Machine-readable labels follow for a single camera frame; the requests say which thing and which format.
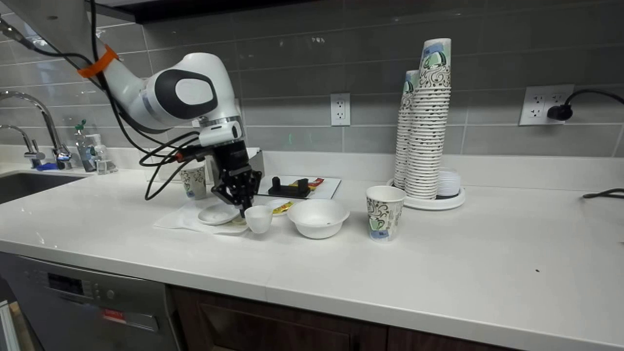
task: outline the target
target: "faucet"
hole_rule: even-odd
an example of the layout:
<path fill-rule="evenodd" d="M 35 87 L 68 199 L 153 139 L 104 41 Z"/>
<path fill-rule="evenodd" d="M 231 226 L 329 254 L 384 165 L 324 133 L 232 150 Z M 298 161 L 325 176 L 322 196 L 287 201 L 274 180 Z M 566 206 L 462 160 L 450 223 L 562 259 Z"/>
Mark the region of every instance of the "faucet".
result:
<path fill-rule="evenodd" d="M 26 143 L 26 147 L 28 148 L 28 152 L 24 154 L 24 157 L 31 160 L 32 168 L 41 166 L 41 160 L 45 159 L 46 155 L 43 152 L 39 152 L 39 147 L 34 139 L 31 141 L 26 132 L 24 132 L 21 128 L 11 126 L 10 124 L 0 124 L 0 129 L 14 129 L 15 131 L 22 133 L 24 143 Z"/>
<path fill-rule="evenodd" d="M 25 94 L 19 91 L 9 91 L 9 90 L 0 91 L 0 101 L 4 99 L 8 99 L 10 97 L 16 97 L 18 99 L 29 101 L 41 111 L 43 119 L 46 122 L 47 131 L 48 133 L 50 133 L 50 138 L 52 139 L 52 145 L 54 146 L 54 148 L 52 149 L 52 152 L 54 153 L 54 160 L 56 161 L 56 166 L 59 169 L 71 169 L 72 165 L 69 163 L 69 160 L 71 160 L 72 154 L 71 152 L 69 152 L 69 149 L 67 149 L 67 146 L 61 143 L 61 140 L 59 139 L 59 135 L 56 132 L 56 127 L 54 126 L 54 122 L 52 121 L 50 111 L 48 111 L 47 107 L 41 101 L 37 100 L 35 97 L 29 94 Z M 26 133 L 24 133 L 19 128 L 16 128 L 13 126 L 11 127 L 12 129 L 18 129 L 19 131 L 21 131 L 24 138 L 27 139 Z"/>

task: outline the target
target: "cabinet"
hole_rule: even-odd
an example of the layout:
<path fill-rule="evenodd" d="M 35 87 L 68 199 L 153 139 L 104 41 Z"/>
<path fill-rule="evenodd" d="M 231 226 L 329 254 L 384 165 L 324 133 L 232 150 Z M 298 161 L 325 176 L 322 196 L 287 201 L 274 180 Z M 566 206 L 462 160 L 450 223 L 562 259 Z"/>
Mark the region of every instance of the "cabinet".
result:
<path fill-rule="evenodd" d="M 390 327 L 388 351 L 512 351 L 512 349 Z"/>
<path fill-rule="evenodd" d="M 388 328 L 279 305 L 172 288 L 189 351 L 383 351 Z"/>

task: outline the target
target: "white bowl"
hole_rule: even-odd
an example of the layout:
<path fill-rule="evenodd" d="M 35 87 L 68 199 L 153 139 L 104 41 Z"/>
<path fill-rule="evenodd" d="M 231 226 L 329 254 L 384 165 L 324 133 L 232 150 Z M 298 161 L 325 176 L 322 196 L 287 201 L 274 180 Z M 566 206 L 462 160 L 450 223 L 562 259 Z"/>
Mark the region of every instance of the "white bowl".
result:
<path fill-rule="evenodd" d="M 338 233 L 349 211 L 334 200 L 310 199 L 292 205 L 286 215 L 302 235 L 325 239 Z"/>

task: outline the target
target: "stack of paper cups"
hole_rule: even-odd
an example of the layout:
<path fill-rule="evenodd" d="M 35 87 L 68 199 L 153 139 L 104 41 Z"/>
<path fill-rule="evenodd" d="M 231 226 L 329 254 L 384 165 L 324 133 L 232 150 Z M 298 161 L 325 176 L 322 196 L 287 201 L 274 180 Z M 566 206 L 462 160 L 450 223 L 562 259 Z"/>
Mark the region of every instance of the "stack of paper cups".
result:
<path fill-rule="evenodd" d="M 411 121 L 410 127 L 403 129 L 409 131 L 403 189 L 410 197 L 435 199 L 451 101 L 450 39 L 424 43 L 418 87 L 403 101 L 399 123 L 401 115 Z"/>
<path fill-rule="evenodd" d="M 418 70 L 407 71 L 403 87 L 403 97 L 401 106 L 410 106 L 410 94 L 414 92 L 414 85 L 417 84 L 420 75 Z M 399 109 L 399 125 L 396 134 L 396 160 L 394 165 L 394 185 L 403 189 L 405 187 L 405 175 L 407 172 L 407 158 L 409 157 L 409 146 L 407 140 L 410 138 L 412 128 L 412 115 L 409 111 Z"/>

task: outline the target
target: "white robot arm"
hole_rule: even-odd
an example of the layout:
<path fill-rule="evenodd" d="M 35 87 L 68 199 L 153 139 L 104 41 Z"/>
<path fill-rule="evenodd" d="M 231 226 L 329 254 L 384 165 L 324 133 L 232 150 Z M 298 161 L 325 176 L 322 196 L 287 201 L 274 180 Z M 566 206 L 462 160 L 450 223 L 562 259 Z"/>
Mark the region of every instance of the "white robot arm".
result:
<path fill-rule="evenodd" d="M 60 53 L 78 54 L 65 58 L 76 68 L 90 66 L 77 57 L 94 57 L 92 29 L 83 0 L 3 0 L 23 21 Z M 31 46 L 19 32 L 0 20 L 5 35 Z M 97 53 L 106 53 L 96 40 Z M 243 212 L 251 206 L 260 185 L 261 174 L 248 165 L 242 139 L 241 119 L 234 103 L 232 83 L 221 60 L 206 53 L 186 55 L 171 68 L 144 81 L 132 74 L 119 60 L 103 70 L 110 93 L 126 113 L 124 120 L 134 129 L 158 134 L 203 116 L 208 126 L 199 135 L 199 146 L 181 149 L 179 162 L 212 155 L 220 178 L 212 192 L 235 204 Z"/>

